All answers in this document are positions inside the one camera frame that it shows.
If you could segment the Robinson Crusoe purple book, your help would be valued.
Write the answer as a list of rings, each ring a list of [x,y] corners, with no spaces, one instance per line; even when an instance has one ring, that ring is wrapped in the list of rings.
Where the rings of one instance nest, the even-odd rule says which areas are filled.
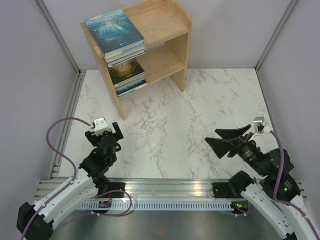
[[[136,58],[136,57],[138,57],[138,56],[141,56],[141,55],[143,55],[143,54],[145,54],[145,52],[139,53],[139,54],[135,54],[135,55],[133,55],[133,56],[123,57],[123,58],[117,59],[117,60],[115,60],[115,61],[108,62],[108,63],[107,63],[107,66],[108,66],[108,67],[113,67],[113,66],[115,66],[115,65],[117,65],[117,64],[126,62],[126,61],[128,61],[128,60],[131,60],[131,59]]]

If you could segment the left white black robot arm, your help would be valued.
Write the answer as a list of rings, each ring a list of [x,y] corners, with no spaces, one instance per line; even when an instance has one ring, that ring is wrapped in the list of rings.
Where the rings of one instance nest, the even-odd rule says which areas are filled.
[[[72,175],[42,199],[20,206],[16,227],[21,239],[50,239],[54,230],[82,203],[109,193],[110,181],[105,173],[116,162],[116,153],[121,150],[118,141],[124,136],[117,122],[108,126],[104,117],[96,118],[85,136],[93,150],[78,166],[72,164]]]

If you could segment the Wuthering Heights dark blue book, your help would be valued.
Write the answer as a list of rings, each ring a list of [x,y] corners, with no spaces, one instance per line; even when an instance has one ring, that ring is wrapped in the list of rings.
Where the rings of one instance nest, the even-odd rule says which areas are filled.
[[[118,97],[122,97],[132,91],[135,91],[137,89],[143,88],[147,85],[147,81],[142,78],[135,81],[132,81],[130,83],[127,83],[125,85],[119,86],[115,88],[115,93]]]

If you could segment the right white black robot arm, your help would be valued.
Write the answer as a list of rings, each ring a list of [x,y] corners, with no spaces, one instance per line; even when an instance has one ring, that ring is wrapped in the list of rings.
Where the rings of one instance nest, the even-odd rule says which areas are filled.
[[[256,182],[243,170],[228,180],[228,191],[243,197],[270,223],[283,240],[318,240],[320,231],[310,217],[294,169],[281,140],[263,117],[236,129],[216,129],[218,138],[204,140],[221,159],[239,156],[263,179]]]

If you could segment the grey white book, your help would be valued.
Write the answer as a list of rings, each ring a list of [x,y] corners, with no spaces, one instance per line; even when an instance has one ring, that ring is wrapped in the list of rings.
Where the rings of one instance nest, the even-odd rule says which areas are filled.
[[[135,49],[132,49],[132,50],[128,50],[128,51],[125,51],[125,52],[122,52],[120,54],[117,54],[117,55],[114,55],[114,56],[111,56],[111,57],[104,57],[104,60],[107,62],[107,63],[111,63],[111,62],[114,62],[114,61],[117,61],[117,60],[120,60],[120,59],[125,59],[125,58],[128,58],[128,57],[133,57],[133,56],[136,56],[138,54],[142,54],[145,52],[145,47],[138,47],[138,48],[135,48]]]

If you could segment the black Moon and Sixpence book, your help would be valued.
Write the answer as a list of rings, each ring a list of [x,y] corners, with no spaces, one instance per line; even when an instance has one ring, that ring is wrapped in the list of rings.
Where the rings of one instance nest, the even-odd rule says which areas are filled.
[[[131,77],[131,78],[127,79],[127,80],[124,80],[122,82],[116,83],[113,86],[115,88],[117,88],[117,87],[123,86],[123,85],[128,84],[128,83],[130,83],[132,81],[136,81],[136,80],[144,78],[144,77],[145,77],[145,74],[136,75],[136,76]]]

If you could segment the teal sea cover book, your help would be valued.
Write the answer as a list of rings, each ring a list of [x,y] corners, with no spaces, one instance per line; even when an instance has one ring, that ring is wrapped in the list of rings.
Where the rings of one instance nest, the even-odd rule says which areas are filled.
[[[85,25],[106,58],[145,49],[145,39],[119,8],[86,19]]]

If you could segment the green gold fantasy book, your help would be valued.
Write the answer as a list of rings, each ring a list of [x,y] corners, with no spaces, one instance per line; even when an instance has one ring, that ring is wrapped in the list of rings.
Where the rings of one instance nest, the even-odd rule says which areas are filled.
[[[108,72],[115,87],[145,74],[145,70],[135,58],[108,67]]]

